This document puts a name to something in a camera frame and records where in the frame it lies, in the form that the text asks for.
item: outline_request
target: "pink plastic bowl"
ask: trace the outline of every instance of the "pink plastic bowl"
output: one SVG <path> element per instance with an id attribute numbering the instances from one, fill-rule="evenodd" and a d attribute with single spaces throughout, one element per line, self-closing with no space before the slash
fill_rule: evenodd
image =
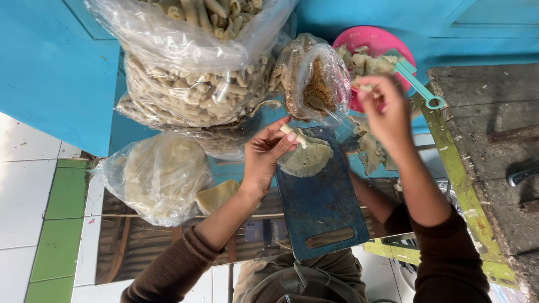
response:
<path id="1" fill-rule="evenodd" d="M 411 65 L 416 66 L 416 61 L 413 59 L 412 53 L 408 47 L 395 37 L 393 34 L 373 26 L 355 26 L 343 31 L 335 42 L 333 48 L 337 48 L 343 44 L 347 44 L 347 49 L 353 54 L 354 48 L 360 46 L 368 46 L 367 54 L 376 57 L 384 54 L 390 49 L 396 49 Z M 396 73 L 395 78 L 402 85 L 403 91 L 406 92 L 410 87 L 410 83 L 406 81 L 399 73 Z M 352 100 L 350 109 L 363 113 L 363 106 L 358 100 L 357 93 L 352 90 Z"/>

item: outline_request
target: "wooden table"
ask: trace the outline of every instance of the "wooden table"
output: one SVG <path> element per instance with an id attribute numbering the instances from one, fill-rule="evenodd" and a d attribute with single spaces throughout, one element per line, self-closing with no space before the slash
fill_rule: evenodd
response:
<path id="1" fill-rule="evenodd" d="M 506 176 L 539 166 L 538 142 L 491 144 L 487 135 L 539 122 L 539 64 L 436 67 L 430 89 L 444 96 L 441 110 L 420 108 L 457 194 L 483 272 L 490 282 L 521 288 L 535 302 L 539 293 L 539 213 L 522 203 L 539 197 L 539 180 L 510 187 Z M 417 248 L 376 240 L 364 248 L 419 264 Z"/>

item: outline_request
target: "pants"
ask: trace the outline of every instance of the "pants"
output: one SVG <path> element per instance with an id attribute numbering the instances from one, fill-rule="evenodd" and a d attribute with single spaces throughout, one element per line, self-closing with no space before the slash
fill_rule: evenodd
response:
<path id="1" fill-rule="evenodd" d="M 344 249 L 305 261 L 282 254 L 245 261 L 241 264 L 234 289 L 235 303 L 252 303 L 264 287 L 277 281 L 288 292 L 301 294 L 306 283 L 316 280 L 329 286 L 348 302 L 367 303 L 365 283 L 361 280 L 361 265 Z"/>

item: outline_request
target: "blue painted wall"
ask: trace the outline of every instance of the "blue painted wall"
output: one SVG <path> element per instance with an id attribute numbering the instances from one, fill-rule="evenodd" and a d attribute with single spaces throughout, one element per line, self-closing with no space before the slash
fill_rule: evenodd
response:
<path id="1" fill-rule="evenodd" d="M 298 32 L 327 40 L 355 25 L 390 31 L 423 83 L 432 66 L 539 62 L 537 0 L 301 0 L 295 12 Z M 99 156 L 155 133 L 113 115 L 119 46 L 81 0 L 8 2 L 0 25 L 0 111 Z"/>
<path id="2" fill-rule="evenodd" d="M 5 2 L 0 27 L 0 111 L 106 156 L 118 42 L 94 40 L 61 0 Z"/>

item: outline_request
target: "ground filling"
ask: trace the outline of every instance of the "ground filling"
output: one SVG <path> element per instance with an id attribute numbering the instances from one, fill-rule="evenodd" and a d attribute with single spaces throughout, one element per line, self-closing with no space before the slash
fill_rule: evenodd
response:
<path id="1" fill-rule="evenodd" d="M 307 98 L 310 96 L 320 99 L 324 106 L 332 112 L 337 109 L 333 103 L 331 91 L 326 86 L 324 79 L 322 78 L 322 66 L 320 64 L 320 58 L 316 58 L 313 62 L 313 77 L 303 90 L 303 105 L 320 112 L 322 115 L 327 115 L 325 111 L 314 108 L 310 105 L 310 103 L 307 101 Z"/>

